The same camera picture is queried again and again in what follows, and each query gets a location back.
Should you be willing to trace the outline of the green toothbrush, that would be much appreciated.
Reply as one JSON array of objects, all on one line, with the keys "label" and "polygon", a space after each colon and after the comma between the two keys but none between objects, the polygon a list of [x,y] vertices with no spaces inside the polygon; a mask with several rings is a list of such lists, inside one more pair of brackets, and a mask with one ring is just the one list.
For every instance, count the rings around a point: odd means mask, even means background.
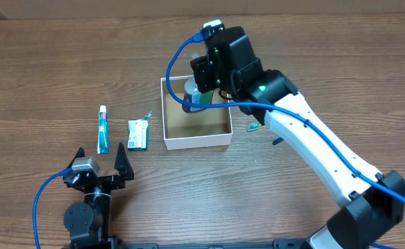
[{"label": "green toothbrush", "polygon": [[259,130],[260,127],[261,127],[260,123],[252,123],[247,127],[246,131],[247,132],[257,131]]}]

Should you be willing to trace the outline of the clear soap pump bottle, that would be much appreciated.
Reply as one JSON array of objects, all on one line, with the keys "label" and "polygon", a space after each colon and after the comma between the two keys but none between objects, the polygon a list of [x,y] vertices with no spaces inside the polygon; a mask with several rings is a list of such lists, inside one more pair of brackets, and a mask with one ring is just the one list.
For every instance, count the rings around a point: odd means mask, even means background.
[{"label": "clear soap pump bottle", "polygon": [[[192,55],[192,59],[198,59],[201,57],[198,53]],[[213,91],[208,91],[206,93],[201,93],[198,90],[195,77],[190,77],[185,82],[185,94],[183,100],[185,102],[191,102],[193,104],[211,104],[213,98]],[[199,111],[205,110],[204,108],[190,107],[182,104],[182,110],[186,113],[197,113]]]}]

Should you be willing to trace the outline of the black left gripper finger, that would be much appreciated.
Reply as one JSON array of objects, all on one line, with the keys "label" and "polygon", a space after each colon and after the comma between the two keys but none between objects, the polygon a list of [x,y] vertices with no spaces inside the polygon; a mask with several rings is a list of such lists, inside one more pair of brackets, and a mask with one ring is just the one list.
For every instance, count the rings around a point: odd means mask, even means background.
[{"label": "black left gripper finger", "polygon": [[127,158],[124,145],[120,142],[117,148],[114,169],[118,171],[119,175],[124,180],[133,180],[134,171]]},{"label": "black left gripper finger", "polygon": [[82,147],[80,147],[78,149],[77,153],[75,154],[74,158],[71,161],[71,166],[74,165],[74,162],[75,162],[76,159],[83,158],[83,157],[85,157],[85,151],[84,151],[84,149]]}]

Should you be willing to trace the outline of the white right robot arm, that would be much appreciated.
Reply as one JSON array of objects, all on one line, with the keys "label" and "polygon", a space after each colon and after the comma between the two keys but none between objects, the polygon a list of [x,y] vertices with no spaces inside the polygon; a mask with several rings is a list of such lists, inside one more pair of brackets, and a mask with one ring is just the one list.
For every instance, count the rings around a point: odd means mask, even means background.
[{"label": "white right robot arm", "polygon": [[191,61],[201,93],[220,89],[229,105],[253,116],[286,141],[313,169],[339,210],[310,235],[304,248],[369,248],[400,223],[405,180],[358,157],[314,113],[282,72],[265,70],[240,27],[205,24],[191,41],[206,54]]}]

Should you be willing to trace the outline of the blue disposable razor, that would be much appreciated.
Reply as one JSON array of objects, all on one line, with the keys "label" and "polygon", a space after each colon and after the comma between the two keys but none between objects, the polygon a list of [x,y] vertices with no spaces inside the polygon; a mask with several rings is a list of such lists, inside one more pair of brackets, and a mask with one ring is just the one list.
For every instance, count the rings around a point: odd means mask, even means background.
[{"label": "blue disposable razor", "polygon": [[280,142],[283,142],[284,141],[284,139],[282,138],[282,137],[279,137],[279,138],[277,138],[276,140],[274,140],[273,142],[272,142],[272,144],[273,145],[277,145],[277,144],[279,144]]}]

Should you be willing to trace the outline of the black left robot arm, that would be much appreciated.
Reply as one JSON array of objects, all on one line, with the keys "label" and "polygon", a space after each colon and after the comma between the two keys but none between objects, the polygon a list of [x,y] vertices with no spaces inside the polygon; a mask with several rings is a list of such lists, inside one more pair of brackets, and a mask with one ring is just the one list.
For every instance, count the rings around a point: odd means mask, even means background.
[{"label": "black left robot arm", "polygon": [[84,200],[72,204],[64,214],[64,226],[70,233],[70,248],[124,249],[125,242],[110,235],[113,190],[125,188],[134,179],[134,171],[122,143],[118,145],[114,164],[117,174],[100,176],[96,160],[87,158],[80,148],[63,176],[67,187],[84,194]]}]

